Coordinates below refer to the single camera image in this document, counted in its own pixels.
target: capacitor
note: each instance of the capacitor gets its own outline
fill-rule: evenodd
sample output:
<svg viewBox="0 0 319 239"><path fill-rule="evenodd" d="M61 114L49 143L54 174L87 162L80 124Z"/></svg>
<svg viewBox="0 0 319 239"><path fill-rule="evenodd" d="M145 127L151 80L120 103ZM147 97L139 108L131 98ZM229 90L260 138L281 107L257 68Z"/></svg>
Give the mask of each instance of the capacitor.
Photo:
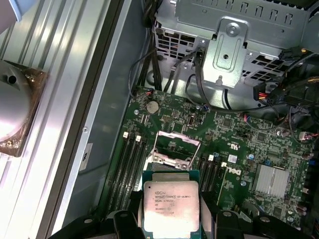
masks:
<svg viewBox="0 0 319 239"><path fill-rule="evenodd" d="M249 160L254 160L255 159L255 155L253 155L252 153L248 154L246 156Z"/></svg>
<svg viewBox="0 0 319 239"><path fill-rule="evenodd" d="M297 209L297 213L300 215L300 216L305 216L307 215L307 212L303 211L303 210L300 210L300 209Z"/></svg>

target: screw hole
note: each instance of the screw hole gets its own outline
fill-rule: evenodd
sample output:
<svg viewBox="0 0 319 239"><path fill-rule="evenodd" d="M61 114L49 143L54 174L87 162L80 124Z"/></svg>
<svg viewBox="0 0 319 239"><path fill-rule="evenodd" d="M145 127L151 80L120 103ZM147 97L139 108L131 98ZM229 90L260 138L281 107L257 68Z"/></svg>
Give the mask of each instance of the screw hole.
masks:
<svg viewBox="0 0 319 239"><path fill-rule="evenodd" d="M16 77L15 76L10 76L8 78L8 83L13 85L16 82Z"/></svg>

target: black cable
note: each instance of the black cable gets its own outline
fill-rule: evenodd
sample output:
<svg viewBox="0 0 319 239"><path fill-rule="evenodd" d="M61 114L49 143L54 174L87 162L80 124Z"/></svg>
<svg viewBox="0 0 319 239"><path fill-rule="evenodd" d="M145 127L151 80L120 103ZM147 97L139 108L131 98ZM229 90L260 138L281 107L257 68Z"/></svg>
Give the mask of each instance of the black cable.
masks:
<svg viewBox="0 0 319 239"><path fill-rule="evenodd" d="M194 105L196 105L196 106L200 106L200 107L201 107L200 104L196 103L195 101L193 101L193 100L191 99L191 97L189 96L189 93L188 93L188 87L189 87L189 84L190 84L190 80L191 80L191 78L192 78L193 76L195 76L195 74L190 75L189 78L188 78L188 80L187 80L187 82L186 82L185 95L186 95L187 99L188 99L190 102L192 102L192 103L193 103Z"/></svg>
<svg viewBox="0 0 319 239"><path fill-rule="evenodd" d="M313 56L317 55L316 53L308 52L305 55L303 55L300 59L294 61L286 70L284 73L284 76L287 77L288 72L290 72L292 69L294 69L296 66L298 66L300 63L306 61L309 58L312 58Z"/></svg>
<svg viewBox="0 0 319 239"><path fill-rule="evenodd" d="M171 85L171 82L173 81L173 78L174 78L174 75L175 75L175 71L177 69L177 67L184 61L188 61L189 59L191 59L192 57L194 57L196 54L196 51L188 54L187 56L184 56L183 58L181 58L180 60L178 60L172 67L171 71L170 71L170 74L169 74L169 77L168 77L168 82L166 83L165 87L164 87L164 92L167 92L170 85Z"/></svg>
<svg viewBox="0 0 319 239"><path fill-rule="evenodd" d="M207 99L204 89L203 89L203 85L202 85L202 80L201 80L201 65L200 65L200 56L197 55L195 57L195 75L196 75L196 84L197 84L197 88L198 88L198 92L200 97L204 100L205 104L210 108L210 110L212 111L216 111L218 113L247 113L247 112L256 112L256 111L261 111L261 110L265 110L265 109L271 109L273 108L273 106L264 106L264 107L258 107L258 108L252 108L252 109L243 109L243 110L227 110L224 108L220 108L220 107L216 107L216 106L212 106L209 102L209 100ZM280 103L280 104L276 104L277 106L280 105L286 105L286 103Z"/></svg>
<svg viewBox="0 0 319 239"><path fill-rule="evenodd" d="M150 34L150 43L148 47L148 52L150 52L154 48L154 41L153 41L154 34L152 33L151 30L149 30L149 34ZM151 56L147 56L143 62L143 66L141 69L139 79L137 81L137 85L145 86L145 80L147 79L150 63L151 63Z"/></svg>
<svg viewBox="0 0 319 239"><path fill-rule="evenodd" d="M229 110L232 110L232 108L231 108L231 106L230 106L230 104L228 102L228 89L224 90L224 99L225 99L225 104L226 104L227 108Z"/></svg>
<svg viewBox="0 0 319 239"><path fill-rule="evenodd" d="M154 75L154 87L155 90L161 91L161 74L157 52L151 54L153 75Z"/></svg>
<svg viewBox="0 0 319 239"><path fill-rule="evenodd" d="M133 70L134 70L134 68L135 68L135 66L139 63L139 62L141 62L141 61L143 61L145 58L147 58L149 55L151 55L153 52L155 52L157 49L156 48L154 48L152 51L150 51L150 52L148 52L147 54L145 54L144 56L142 56L139 60L137 60L132 66L131 66L131 68L130 68L130 71L129 71L129 80L128 80L128 88L129 88L129 93L130 93L130 96L132 97L132 98L136 98L136 96L134 96L133 95L133 93L132 93L132 86L131 86L131 81L132 81L132 72L133 72Z"/></svg>

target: ram slot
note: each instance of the ram slot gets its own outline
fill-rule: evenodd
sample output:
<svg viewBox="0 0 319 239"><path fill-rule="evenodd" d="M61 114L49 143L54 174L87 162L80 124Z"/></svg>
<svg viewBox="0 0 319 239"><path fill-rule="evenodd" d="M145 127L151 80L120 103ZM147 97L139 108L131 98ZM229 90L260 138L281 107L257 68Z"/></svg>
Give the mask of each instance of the ram slot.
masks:
<svg viewBox="0 0 319 239"><path fill-rule="evenodd" d="M110 193L110 200L108 201L108 205L109 205L108 212L112 211L111 209L113 207L113 202L116 201L116 198L114 197L114 195L118 189L118 186L121 180L121 174L123 172L123 167L127 163L127 159L129 158L133 145L134 145L134 137L133 137L133 134L131 134L128 144L126 145L123 154L121 154L121 157L116 169L116 173L115 173L115 177L114 177L114 181L113 181L113 185L112 185L112 189Z"/></svg>
<svg viewBox="0 0 319 239"><path fill-rule="evenodd" d="M212 172L212 176L210 177L209 179L209 187L208 187L208 191L212 191L213 188L214 188L214 183L215 183L215 179L217 178L217 173L218 173L218 169L219 167L214 163L214 169L213 169L213 172Z"/></svg>
<svg viewBox="0 0 319 239"><path fill-rule="evenodd" d="M198 170L199 170L199 175L200 175L200 179L199 179L200 190L201 190L201 187L203 185L203 180L204 180L206 169L207 169L206 166L207 166L207 160L205 158L201 158L201 160L198 163Z"/></svg>
<svg viewBox="0 0 319 239"><path fill-rule="evenodd" d="M130 189L130 193L132 190L134 190L135 185L137 184L137 179L140 181L143 165L145 163L146 159L146 145L147 145L147 139L144 139L141 144L141 150L139 150L139 153L137 155L137 160L135 160L134 166L133 166L133 174L132 174L132 180L130 181L128 188ZM129 197L130 193L127 195L127 199L125 201L124 208L126 209L129 204Z"/></svg>
<svg viewBox="0 0 319 239"><path fill-rule="evenodd" d="M124 176L123 180L121 181L120 193L117 197L118 198L117 202L119 202L119 203L116 205L116 210L122 209L121 205L123 203L125 196L127 195L127 190L128 190L127 184L129 183L130 178L131 178L132 174L134 173L134 171L132 170L132 167L134 165L134 162L136 161L136 157L137 157L137 154L139 152L139 149L140 149L140 142L135 142L135 147L133 148L133 151L132 151L132 154L130 157L130 161L129 161L127 168L126 168L126 175Z"/></svg>
<svg viewBox="0 0 319 239"><path fill-rule="evenodd" d="M207 192L208 191L208 187L209 187L209 180L212 176L212 173L214 171L214 167L215 165L212 162L208 163L207 169L206 169L206 173L205 173L205 177L204 177L204 181L202 184L202 188L201 191L202 192Z"/></svg>

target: metal bracket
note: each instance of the metal bracket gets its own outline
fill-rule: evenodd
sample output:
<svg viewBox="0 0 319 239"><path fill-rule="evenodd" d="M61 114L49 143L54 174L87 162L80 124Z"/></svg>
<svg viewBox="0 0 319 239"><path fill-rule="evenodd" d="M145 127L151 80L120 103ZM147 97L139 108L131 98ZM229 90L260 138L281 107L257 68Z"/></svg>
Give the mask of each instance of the metal bracket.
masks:
<svg viewBox="0 0 319 239"><path fill-rule="evenodd" d="M204 64L204 80L218 86L234 88L240 80L247 50L244 47L248 26L242 22L223 19L216 40L207 48Z"/></svg>
<svg viewBox="0 0 319 239"><path fill-rule="evenodd" d="M156 152L156 143L157 143L159 136L164 136L164 137L168 137L168 138L172 138L172 139L179 138L183 142L197 146L197 149L196 149L192 159L190 161L185 161L185 160L180 160L180 159L171 159L167 155ZM166 165L173 166L177 169L188 171L189 169L191 169L191 165L192 165L192 163L197 155L199 148L200 148L200 141L191 139L191 138L187 137L186 135L183 135L180 133L166 133L163 131L158 131L156 134L154 147L151 151L151 155L147 158L147 162L156 162L156 163L160 163L160 164L166 164Z"/></svg>

